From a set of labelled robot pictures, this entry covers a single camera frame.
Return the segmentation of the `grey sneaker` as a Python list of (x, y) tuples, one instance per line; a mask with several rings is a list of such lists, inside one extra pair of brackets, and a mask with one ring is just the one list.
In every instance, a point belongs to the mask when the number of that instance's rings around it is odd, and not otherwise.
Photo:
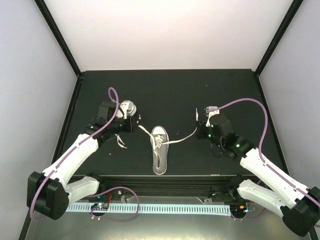
[[(116, 115), (116, 120), (124, 120), (124, 124), (121, 124), (121, 127), (124, 125), (132, 125), (130, 120), (136, 116), (137, 107), (136, 105), (130, 100), (124, 100), (122, 103), (119, 104), (119, 108)], [(116, 142), (119, 147), (127, 149), (125, 143), (120, 137), (120, 133), (114, 134)]]
[(141, 124), (139, 124), (138, 127), (150, 137), (150, 144), (152, 148), (152, 170), (158, 176), (164, 175), (167, 171), (169, 146), (187, 140), (192, 137), (198, 129), (196, 127), (191, 134), (184, 138), (170, 140), (169, 134), (162, 126), (155, 126), (152, 131), (148, 131)]

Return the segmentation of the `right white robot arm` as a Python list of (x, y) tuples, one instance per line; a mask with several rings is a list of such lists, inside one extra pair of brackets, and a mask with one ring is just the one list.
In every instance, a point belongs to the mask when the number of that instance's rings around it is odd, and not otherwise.
[(255, 202), (278, 215), (293, 233), (304, 237), (320, 220), (320, 189), (290, 177), (259, 152), (245, 137), (235, 134), (223, 114), (197, 121), (196, 137), (209, 140), (212, 152), (225, 156), (258, 177), (266, 187), (238, 177), (227, 189), (228, 198)]

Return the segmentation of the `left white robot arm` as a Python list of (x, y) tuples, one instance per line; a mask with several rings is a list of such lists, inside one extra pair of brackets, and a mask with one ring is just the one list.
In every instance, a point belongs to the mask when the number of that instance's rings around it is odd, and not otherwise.
[(27, 180), (26, 205), (30, 214), (38, 212), (52, 220), (59, 219), (69, 205), (87, 197), (103, 199), (108, 192), (100, 177), (89, 174), (80, 180), (70, 179), (85, 160), (112, 136), (133, 132), (137, 107), (130, 100), (120, 104), (104, 101), (97, 116), (85, 126), (69, 149), (42, 172), (33, 172)]

